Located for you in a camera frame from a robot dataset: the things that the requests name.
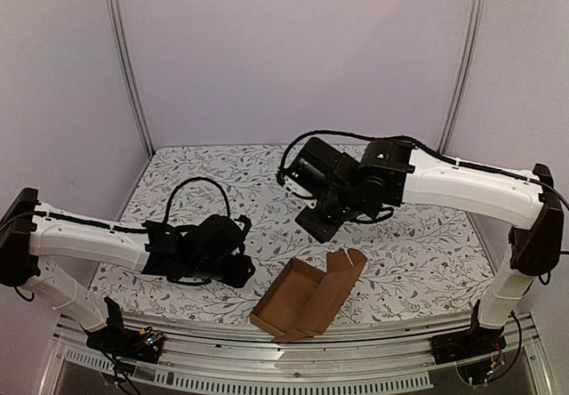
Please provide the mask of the brown cardboard box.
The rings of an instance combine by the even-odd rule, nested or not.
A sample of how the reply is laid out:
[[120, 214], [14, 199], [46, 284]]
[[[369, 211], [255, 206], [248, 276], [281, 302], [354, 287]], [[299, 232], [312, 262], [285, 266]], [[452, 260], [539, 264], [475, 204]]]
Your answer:
[[321, 335], [331, 325], [359, 279], [367, 259], [355, 249], [326, 254], [326, 270], [292, 258], [252, 309], [250, 322], [291, 343]]

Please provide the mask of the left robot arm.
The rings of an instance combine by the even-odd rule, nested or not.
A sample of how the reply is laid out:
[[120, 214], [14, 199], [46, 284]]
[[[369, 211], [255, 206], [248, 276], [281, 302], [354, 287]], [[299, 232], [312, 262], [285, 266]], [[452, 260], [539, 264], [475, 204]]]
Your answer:
[[115, 301], [89, 291], [54, 258], [115, 264], [182, 286], [217, 281], [241, 288], [255, 272], [244, 252], [250, 228], [245, 216], [218, 214], [198, 225], [162, 220], [123, 226], [64, 212], [40, 201], [37, 189], [25, 188], [1, 219], [1, 283], [43, 297], [90, 338], [123, 354], [132, 339], [150, 343], [150, 332], [125, 328]]

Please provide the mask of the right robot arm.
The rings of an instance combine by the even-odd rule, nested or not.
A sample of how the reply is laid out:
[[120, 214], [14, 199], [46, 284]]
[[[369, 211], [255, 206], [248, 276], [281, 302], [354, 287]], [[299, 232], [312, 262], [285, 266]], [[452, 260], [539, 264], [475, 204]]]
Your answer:
[[299, 136], [303, 147], [276, 172], [277, 183], [306, 204], [296, 222], [320, 243], [346, 222], [384, 222], [402, 205], [452, 208], [509, 224], [505, 260], [460, 337], [466, 355], [479, 355], [534, 280], [560, 261], [568, 203], [549, 168], [514, 171], [464, 161], [408, 136], [365, 137], [363, 155], [355, 159], [324, 141], [327, 134]]

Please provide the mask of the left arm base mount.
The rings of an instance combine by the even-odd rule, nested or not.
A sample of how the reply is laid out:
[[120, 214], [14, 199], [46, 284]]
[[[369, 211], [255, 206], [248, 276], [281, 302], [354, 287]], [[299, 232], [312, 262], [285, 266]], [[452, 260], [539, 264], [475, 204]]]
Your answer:
[[139, 330], [106, 326], [87, 334], [87, 346], [100, 351], [111, 358], [133, 359], [145, 363], [157, 364], [164, 347], [164, 339], [157, 345], [139, 343]]

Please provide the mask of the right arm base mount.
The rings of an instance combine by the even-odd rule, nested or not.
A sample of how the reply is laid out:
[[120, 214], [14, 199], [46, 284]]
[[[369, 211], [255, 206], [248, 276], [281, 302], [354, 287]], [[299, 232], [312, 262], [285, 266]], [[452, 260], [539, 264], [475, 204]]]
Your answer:
[[507, 346], [501, 330], [485, 328], [435, 335], [429, 339], [429, 345], [437, 365], [490, 354]]

